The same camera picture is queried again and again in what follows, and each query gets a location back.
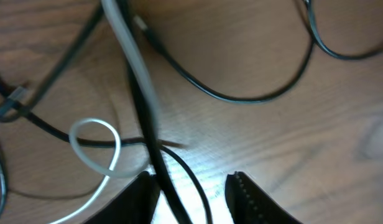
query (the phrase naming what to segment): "brown wooden surface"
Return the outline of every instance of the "brown wooden surface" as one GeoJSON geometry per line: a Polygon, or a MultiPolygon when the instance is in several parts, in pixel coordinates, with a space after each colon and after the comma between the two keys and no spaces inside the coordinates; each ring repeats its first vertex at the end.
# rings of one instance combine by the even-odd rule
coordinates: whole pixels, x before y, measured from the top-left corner
{"type": "MultiPolygon", "coordinates": [[[[0,72],[13,84],[36,86],[64,52],[97,1],[0,0],[0,72]]],[[[135,0],[169,51],[215,90],[236,96],[265,93],[296,71],[308,34],[291,0],[135,0]]],[[[340,52],[361,52],[383,40],[383,0],[316,1],[320,32],[340,52]]],[[[264,105],[215,100],[180,77],[140,38],[159,94],[160,137],[193,169],[210,199],[215,223],[232,223],[224,201],[226,174],[247,172],[281,206],[304,223],[383,223],[383,55],[359,62],[336,60],[315,49],[299,85],[264,105]]],[[[116,124],[123,137],[138,136],[124,64],[107,22],[34,112],[67,131],[94,116],[116,124]]],[[[101,127],[83,136],[112,139],[101,127]]],[[[24,119],[0,124],[10,186],[41,195],[93,188],[100,176],[70,145],[24,119]]],[[[88,149],[108,164],[111,151],[88,149]]],[[[145,156],[123,152],[118,169],[145,156]]],[[[165,156],[194,223],[204,212],[191,181],[165,156]]],[[[115,196],[129,180],[111,180],[79,223],[115,196]]],[[[10,194],[0,223],[47,223],[72,212],[88,197],[59,202],[10,194]]],[[[163,197],[155,223],[175,223],[163,197]]]]}

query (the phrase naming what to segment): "wooden surface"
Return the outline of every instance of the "wooden surface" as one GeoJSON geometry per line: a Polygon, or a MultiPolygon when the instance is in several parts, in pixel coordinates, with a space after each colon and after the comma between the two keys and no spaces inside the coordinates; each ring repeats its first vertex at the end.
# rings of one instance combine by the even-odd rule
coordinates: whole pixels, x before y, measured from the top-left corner
{"type": "MultiPolygon", "coordinates": [[[[9,82],[36,86],[80,30],[97,1],[0,0],[0,72],[9,82]]],[[[308,34],[291,0],[135,0],[135,11],[156,29],[168,50],[215,90],[258,95],[296,71],[308,34]]],[[[383,0],[316,1],[324,41],[340,52],[370,49],[383,40],[383,0]]],[[[247,172],[276,202],[304,223],[383,223],[383,55],[340,61],[315,49],[298,86],[264,105],[215,100],[180,77],[139,38],[160,99],[160,137],[193,169],[210,199],[215,223],[232,223],[224,201],[226,174],[247,172]]],[[[68,131],[94,116],[138,136],[124,81],[121,50],[106,21],[34,112],[68,131]]],[[[112,139],[102,127],[82,134],[112,139]]],[[[10,186],[41,195],[71,195],[101,176],[70,145],[21,119],[0,124],[10,186]]],[[[106,165],[110,150],[88,149],[106,165]]],[[[127,148],[118,169],[145,156],[127,148]]],[[[186,173],[165,156],[194,223],[204,223],[200,199],[186,173]]],[[[80,223],[127,183],[111,180],[102,196],[69,223],[80,223]]],[[[41,201],[10,194],[0,223],[47,223],[88,197],[41,201]]],[[[155,223],[175,223],[160,198],[155,223]]]]}

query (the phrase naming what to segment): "tabletop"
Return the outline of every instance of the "tabletop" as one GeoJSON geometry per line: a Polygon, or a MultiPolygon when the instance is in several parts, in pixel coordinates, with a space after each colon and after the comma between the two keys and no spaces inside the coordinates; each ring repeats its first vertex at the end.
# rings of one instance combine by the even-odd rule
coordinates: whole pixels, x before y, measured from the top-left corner
{"type": "MultiPolygon", "coordinates": [[[[0,73],[30,95],[90,16],[94,0],[0,0],[0,73]]],[[[292,0],[131,1],[168,51],[211,88],[234,96],[267,93],[287,82],[303,58],[309,34],[292,0]]],[[[383,0],[315,3],[323,40],[339,52],[369,50],[383,41],[383,0]]],[[[191,167],[210,201],[214,223],[232,223],[224,199],[227,174],[244,171],[303,223],[383,223],[383,54],[367,60],[332,58],[315,47],[301,82],[261,105],[216,100],[184,80],[147,44],[137,41],[158,94],[160,138],[191,167]]],[[[123,138],[140,136],[121,48],[106,20],[33,112],[68,132],[80,118],[98,117],[123,138]]],[[[90,126],[82,137],[111,140],[90,126]]],[[[93,189],[101,176],[68,143],[25,119],[0,124],[13,191],[50,197],[93,189]]],[[[113,151],[85,149],[106,166],[113,151]]],[[[142,146],[126,148],[118,169],[138,166],[142,146]]],[[[164,155],[194,223],[205,214],[191,180],[164,155]]],[[[112,179],[80,223],[130,179],[112,179]]],[[[47,223],[88,196],[36,200],[9,194],[0,223],[47,223]]],[[[176,223],[163,195],[154,223],[176,223]]]]}

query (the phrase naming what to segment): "looped white wire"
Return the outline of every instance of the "looped white wire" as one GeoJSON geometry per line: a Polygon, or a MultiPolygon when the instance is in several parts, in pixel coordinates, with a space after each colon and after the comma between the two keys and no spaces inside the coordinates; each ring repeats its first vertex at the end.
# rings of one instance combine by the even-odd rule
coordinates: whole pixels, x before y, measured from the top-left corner
{"type": "Polygon", "coordinates": [[[96,200],[96,198],[98,198],[100,193],[103,191],[104,187],[109,182],[111,174],[114,174],[113,176],[116,176],[116,177],[132,177],[132,176],[137,175],[140,172],[142,172],[142,170],[144,170],[149,165],[149,159],[147,159],[146,162],[143,164],[143,166],[141,166],[140,168],[138,168],[137,170],[135,170],[133,172],[123,172],[123,173],[114,172],[113,170],[116,167],[116,164],[117,164],[117,161],[119,158],[119,154],[121,152],[121,138],[119,137],[119,134],[115,128],[113,128],[109,123],[107,123],[103,120],[97,119],[97,118],[85,118],[85,119],[81,119],[81,120],[75,122],[70,129],[69,139],[70,139],[70,144],[72,145],[72,148],[74,149],[75,153],[83,162],[85,162],[86,165],[88,165],[90,168],[94,169],[96,172],[99,172],[101,174],[104,174],[104,172],[105,172],[105,173],[108,173],[109,175],[104,174],[105,177],[103,178],[102,182],[100,183],[98,189],[96,189],[96,192],[92,195],[92,197],[82,207],[75,210],[73,213],[71,213],[71,214],[69,214],[69,215],[67,215],[67,216],[65,216],[59,220],[51,222],[49,224],[59,224],[59,223],[65,222],[65,221],[73,218],[74,216],[78,215],[79,213],[81,213],[85,209],[87,209],[96,200]],[[81,147],[80,147],[80,145],[76,139],[76,135],[78,134],[78,129],[86,123],[103,124],[108,129],[110,129],[110,131],[113,133],[116,145],[114,148],[113,158],[111,159],[111,162],[109,165],[109,169],[105,169],[105,168],[99,166],[98,164],[96,164],[95,162],[93,162],[92,160],[90,160],[84,154],[84,152],[81,150],[81,147]]]}
{"type": "Polygon", "coordinates": [[[137,174],[139,174],[140,172],[142,172],[144,169],[147,168],[147,166],[149,165],[149,157],[147,157],[147,159],[144,161],[143,165],[141,165],[140,167],[138,167],[137,169],[135,170],[132,170],[132,171],[122,171],[122,172],[118,172],[118,171],[113,171],[112,169],[107,169],[107,168],[104,168],[102,167],[101,165],[95,163],[94,161],[92,161],[84,152],[83,150],[81,149],[81,146],[80,144],[78,143],[78,141],[76,140],[76,136],[78,134],[78,130],[79,128],[86,124],[86,123],[99,123],[99,124],[103,124],[105,125],[108,129],[110,129],[110,131],[114,134],[114,139],[116,140],[116,147],[114,149],[114,156],[113,156],[113,159],[116,161],[117,163],[117,160],[118,160],[118,157],[120,155],[120,152],[121,152],[121,139],[119,137],[119,134],[118,132],[116,131],[115,128],[113,128],[109,123],[105,122],[105,121],[102,121],[100,119],[96,119],[96,118],[84,118],[84,119],[81,119],[77,122],[75,122],[73,124],[73,126],[71,127],[70,129],[70,133],[69,133],[69,137],[70,137],[70,144],[72,145],[72,148],[74,150],[74,152],[77,154],[77,156],[87,165],[89,166],[91,169],[95,170],[96,172],[100,173],[100,174],[103,174],[103,175],[107,175],[109,177],[117,177],[117,178],[128,178],[128,177],[134,177],[136,176],[137,174]]]}

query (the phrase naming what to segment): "white wire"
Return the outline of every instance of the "white wire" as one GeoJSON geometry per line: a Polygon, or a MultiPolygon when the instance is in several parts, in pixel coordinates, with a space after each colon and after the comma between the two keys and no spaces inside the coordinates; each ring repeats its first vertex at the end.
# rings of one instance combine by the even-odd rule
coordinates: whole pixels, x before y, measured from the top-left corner
{"type": "Polygon", "coordinates": [[[118,4],[113,0],[101,0],[104,13],[110,23],[114,34],[119,41],[122,50],[124,51],[132,70],[135,73],[136,80],[142,90],[142,94],[146,99],[150,109],[152,110],[153,125],[155,132],[157,132],[157,112],[158,100],[154,91],[154,87],[150,81],[150,75],[147,70],[146,64],[143,61],[142,55],[137,48],[135,40],[128,29],[127,24],[122,18],[118,4]]]}
{"type": "MultiPolygon", "coordinates": [[[[85,156],[85,154],[82,152],[82,150],[80,149],[80,145],[76,139],[76,136],[78,134],[78,130],[79,128],[86,124],[86,123],[99,123],[99,124],[102,124],[104,126],[106,126],[114,135],[114,139],[115,139],[115,148],[114,148],[114,155],[113,155],[113,158],[111,159],[111,162],[110,162],[110,165],[109,165],[109,169],[108,171],[110,172],[114,172],[114,168],[117,164],[117,161],[119,159],[119,155],[120,155],[120,152],[121,152],[121,138],[119,137],[119,134],[118,132],[116,131],[116,129],[114,127],[112,127],[109,123],[101,120],[101,119],[97,119],[97,118],[84,118],[84,119],[81,119],[77,122],[75,122],[72,127],[70,128],[70,133],[69,133],[69,139],[70,139],[70,144],[72,145],[72,148],[74,149],[75,153],[77,154],[77,156],[83,161],[85,162],[81,157],[82,156],[85,156]]],[[[143,165],[143,169],[145,169],[148,165],[148,162],[149,160],[147,160],[147,164],[145,163],[143,165]]],[[[94,169],[95,171],[96,170],[96,167],[93,167],[93,165],[91,166],[89,163],[86,163],[86,165],[88,165],[90,168],[94,169]]],[[[133,174],[136,173],[136,175],[139,173],[140,171],[134,171],[134,172],[128,172],[126,173],[128,177],[131,177],[133,176],[133,174]]],[[[59,220],[56,220],[54,222],[51,222],[49,224],[59,224],[59,223],[62,223],[62,222],[65,222],[71,218],[73,218],[74,216],[78,215],[79,213],[81,213],[82,211],[84,211],[86,208],[88,208],[95,200],[96,198],[98,198],[98,196],[100,195],[100,193],[103,191],[104,187],[106,186],[106,184],[108,183],[110,179],[110,175],[106,175],[102,182],[100,183],[98,189],[95,191],[95,193],[92,195],[92,197],[83,205],[81,206],[79,209],[75,210],[73,213],[59,219],[59,220]]]]}

